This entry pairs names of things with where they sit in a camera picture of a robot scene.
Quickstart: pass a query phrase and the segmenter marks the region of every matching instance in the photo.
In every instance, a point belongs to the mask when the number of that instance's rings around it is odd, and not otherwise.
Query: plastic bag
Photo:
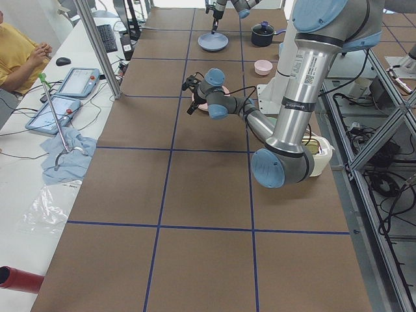
[[[81,181],[45,185],[17,223],[19,231],[60,238]]]

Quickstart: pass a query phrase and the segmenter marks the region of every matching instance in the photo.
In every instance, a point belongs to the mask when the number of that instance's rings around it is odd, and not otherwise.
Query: yellow shirt
[[[37,46],[35,42],[27,38],[16,28],[7,23],[0,24],[0,88],[6,81],[8,75],[25,64],[33,49]],[[16,92],[25,94],[38,74],[46,67],[48,60],[34,69],[29,79],[23,83]]]

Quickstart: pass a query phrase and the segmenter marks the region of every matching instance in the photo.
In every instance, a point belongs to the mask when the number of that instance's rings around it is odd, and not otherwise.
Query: computer mouse
[[[71,64],[71,60],[68,57],[60,57],[57,59],[57,66],[63,66]]]

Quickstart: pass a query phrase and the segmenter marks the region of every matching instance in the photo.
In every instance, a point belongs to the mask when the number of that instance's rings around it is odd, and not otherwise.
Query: blue cloth
[[[92,156],[96,150],[97,140],[83,137],[80,132],[74,128],[62,128],[62,134],[69,148],[80,147],[81,151],[74,149],[68,154],[63,154],[58,160],[58,170],[55,171],[55,159],[64,150],[64,145],[60,139],[59,133],[54,138],[49,138],[40,146],[49,153],[47,159],[42,163],[43,179],[46,185],[58,183],[68,179],[82,180],[90,164]]]

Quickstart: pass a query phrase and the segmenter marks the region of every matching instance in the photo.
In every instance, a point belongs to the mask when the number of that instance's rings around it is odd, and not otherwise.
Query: person's hand
[[[37,46],[33,49],[32,53],[29,55],[27,62],[30,62],[34,67],[41,65],[43,61],[46,59],[46,52],[44,49]]]
[[[41,44],[38,45],[38,47],[43,49],[46,52],[46,54],[52,53],[52,47],[49,44],[47,44],[46,42],[41,42]]]

